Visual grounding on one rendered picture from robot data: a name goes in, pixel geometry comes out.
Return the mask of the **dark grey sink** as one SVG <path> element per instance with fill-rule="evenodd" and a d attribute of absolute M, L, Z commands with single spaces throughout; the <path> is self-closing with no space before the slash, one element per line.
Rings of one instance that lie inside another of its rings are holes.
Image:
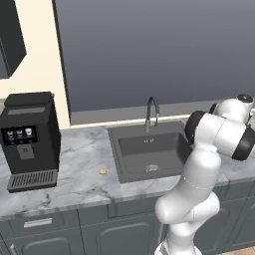
<path fill-rule="evenodd" d="M 181 175 L 192 147 L 181 121 L 109 127 L 108 134 L 120 183 Z"/>

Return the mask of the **grey cupboard door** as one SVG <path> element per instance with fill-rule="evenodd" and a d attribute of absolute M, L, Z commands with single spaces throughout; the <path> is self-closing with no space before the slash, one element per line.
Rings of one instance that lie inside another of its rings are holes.
<path fill-rule="evenodd" d="M 234 251 L 228 246 L 233 229 L 249 197 L 255 196 L 255 183 L 243 182 L 213 189 L 220 199 L 220 211 L 196 233 L 194 243 L 203 255 Z"/>
<path fill-rule="evenodd" d="M 231 250 L 255 246 L 255 196 L 246 200 L 228 246 Z"/>
<path fill-rule="evenodd" d="M 79 228 L 7 239 L 5 244 L 10 253 L 14 244 L 19 255 L 85 255 Z"/>
<path fill-rule="evenodd" d="M 153 255 L 159 222 L 153 213 L 81 228 L 85 255 Z"/>

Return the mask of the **grey false drawer panel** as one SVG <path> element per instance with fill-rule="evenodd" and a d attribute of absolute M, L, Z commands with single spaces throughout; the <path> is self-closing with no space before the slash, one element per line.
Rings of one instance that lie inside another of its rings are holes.
<path fill-rule="evenodd" d="M 108 217 L 122 217 L 147 212 L 154 212 L 156 197 L 123 201 L 107 205 Z"/>

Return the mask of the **dark grey window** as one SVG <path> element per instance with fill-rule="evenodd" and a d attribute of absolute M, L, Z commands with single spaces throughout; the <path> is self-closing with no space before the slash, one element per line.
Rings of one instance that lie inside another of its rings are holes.
<path fill-rule="evenodd" d="M 52 0 L 70 121 L 255 97 L 255 0 Z"/>

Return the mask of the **black coffee machine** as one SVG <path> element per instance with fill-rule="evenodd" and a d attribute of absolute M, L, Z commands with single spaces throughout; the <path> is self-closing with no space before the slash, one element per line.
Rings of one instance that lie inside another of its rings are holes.
<path fill-rule="evenodd" d="M 11 94 L 0 115 L 10 193 L 57 185 L 61 133 L 51 92 Z"/>

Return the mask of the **grey drawer front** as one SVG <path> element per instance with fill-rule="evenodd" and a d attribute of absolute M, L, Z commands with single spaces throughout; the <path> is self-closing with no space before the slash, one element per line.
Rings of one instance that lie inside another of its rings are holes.
<path fill-rule="evenodd" d="M 76 210 L 59 211 L 0 221 L 0 235 L 4 239 L 11 239 L 79 226 L 78 212 Z"/>

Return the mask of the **dark wall cupboard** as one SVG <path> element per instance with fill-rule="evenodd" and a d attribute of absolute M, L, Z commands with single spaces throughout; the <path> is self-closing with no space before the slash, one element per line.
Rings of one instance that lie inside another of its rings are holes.
<path fill-rule="evenodd" d="M 27 52 L 14 0 L 0 0 L 0 80 L 9 79 Z"/>

